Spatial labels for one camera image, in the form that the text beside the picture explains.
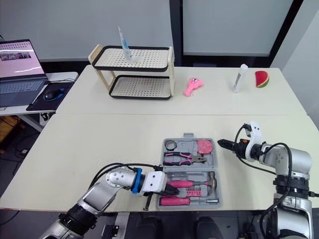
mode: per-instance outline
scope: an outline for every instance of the pliers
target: pliers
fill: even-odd
[[[183,152],[164,153],[164,157],[168,157],[168,156],[180,156],[187,159],[180,162],[172,162],[172,161],[164,160],[164,165],[168,165],[168,166],[191,165],[192,163],[204,163],[207,161],[205,157],[192,155],[191,153],[183,153]]]

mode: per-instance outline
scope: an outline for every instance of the hammer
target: hammer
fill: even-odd
[[[211,187],[212,191],[215,191],[216,189],[216,179],[215,179],[215,172],[209,172],[208,173],[209,180],[206,182],[194,182],[189,180],[177,180],[177,181],[171,181],[167,182],[168,184],[176,187],[176,188],[190,188],[197,185],[206,185]]]

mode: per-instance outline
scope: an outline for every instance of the gray tool case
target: gray tool case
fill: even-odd
[[[166,149],[165,144],[169,140],[172,140],[176,143],[176,148],[173,151],[169,151]],[[213,145],[213,150],[210,154],[200,155],[198,153],[198,140],[209,140]],[[179,195],[176,197],[186,198],[189,197],[191,200],[189,205],[178,205],[178,206],[163,206],[161,205],[161,198],[165,196],[158,196],[157,206],[159,209],[205,209],[205,208],[219,208],[222,203],[220,188],[219,188],[219,177],[216,172],[217,159],[215,154],[215,145],[211,138],[194,138],[193,133],[185,133],[184,138],[174,138],[174,139],[165,139],[162,147],[162,162],[170,161],[170,162],[180,162],[185,160],[180,156],[165,156],[165,153],[172,152],[189,152],[193,156],[200,155],[207,159],[206,162],[202,163],[193,163],[191,165],[180,165],[180,166],[163,166],[163,172],[167,174],[167,181],[177,181],[177,180],[187,180],[193,182],[202,182],[202,185],[194,186],[195,191],[198,193],[198,190],[201,192],[201,196],[198,194],[192,194],[193,190],[189,196],[187,196],[187,191],[192,188],[179,188]],[[205,182],[210,180],[209,176],[214,175],[215,177],[215,189],[210,186],[205,185]],[[192,202],[192,200],[207,200],[207,199],[218,199],[218,202],[208,203],[208,202]]]

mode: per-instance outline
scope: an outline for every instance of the toy watermelon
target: toy watermelon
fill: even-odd
[[[266,71],[256,71],[256,87],[263,88],[269,82],[269,75]]]

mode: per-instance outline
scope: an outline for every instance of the blue ring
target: blue ring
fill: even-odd
[[[138,192],[138,188],[139,188],[139,184],[140,184],[140,179],[141,179],[141,174],[142,174],[142,169],[138,168],[138,174],[136,176],[136,180],[135,180],[135,185],[134,188],[132,190],[132,193],[137,193]]]

